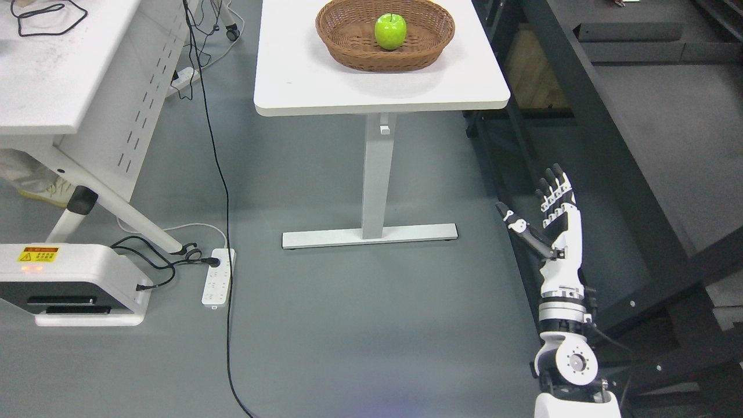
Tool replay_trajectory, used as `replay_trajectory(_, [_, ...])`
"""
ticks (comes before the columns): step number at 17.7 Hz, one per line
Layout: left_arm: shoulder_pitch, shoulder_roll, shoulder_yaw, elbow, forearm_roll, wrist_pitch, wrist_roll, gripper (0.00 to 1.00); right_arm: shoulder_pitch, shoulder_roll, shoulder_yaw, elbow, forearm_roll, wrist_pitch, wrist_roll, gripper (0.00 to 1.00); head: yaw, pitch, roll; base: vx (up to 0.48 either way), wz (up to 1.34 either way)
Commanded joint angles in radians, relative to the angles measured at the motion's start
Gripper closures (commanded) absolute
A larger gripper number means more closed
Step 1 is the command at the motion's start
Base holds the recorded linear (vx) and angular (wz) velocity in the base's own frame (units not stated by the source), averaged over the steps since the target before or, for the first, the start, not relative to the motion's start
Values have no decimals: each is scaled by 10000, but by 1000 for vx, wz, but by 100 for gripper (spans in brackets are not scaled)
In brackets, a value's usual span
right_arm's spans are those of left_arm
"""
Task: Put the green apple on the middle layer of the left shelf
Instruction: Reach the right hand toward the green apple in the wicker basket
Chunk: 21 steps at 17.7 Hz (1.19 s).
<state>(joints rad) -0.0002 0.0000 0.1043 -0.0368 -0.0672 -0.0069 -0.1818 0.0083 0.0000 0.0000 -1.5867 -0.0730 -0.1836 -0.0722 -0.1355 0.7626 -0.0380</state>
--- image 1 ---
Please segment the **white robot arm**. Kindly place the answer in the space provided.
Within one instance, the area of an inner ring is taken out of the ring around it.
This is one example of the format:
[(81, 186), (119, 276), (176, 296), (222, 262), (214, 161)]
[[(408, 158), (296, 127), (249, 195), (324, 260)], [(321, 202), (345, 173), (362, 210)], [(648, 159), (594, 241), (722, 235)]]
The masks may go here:
[(585, 328), (592, 325), (583, 297), (542, 296), (539, 337), (542, 347), (531, 363), (538, 379), (535, 417), (620, 417), (618, 398), (605, 379), (587, 343)]

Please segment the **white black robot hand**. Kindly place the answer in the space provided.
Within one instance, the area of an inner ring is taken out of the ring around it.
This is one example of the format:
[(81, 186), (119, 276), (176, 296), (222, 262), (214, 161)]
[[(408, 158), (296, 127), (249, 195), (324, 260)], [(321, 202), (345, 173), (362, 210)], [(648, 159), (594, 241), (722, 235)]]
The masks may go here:
[(507, 204), (496, 208), (512, 235), (525, 242), (542, 261), (542, 297), (584, 299), (578, 270), (583, 262), (583, 225), (578, 202), (566, 172), (559, 164), (547, 168), (539, 180), (537, 196), (543, 215), (541, 228), (518, 216)]

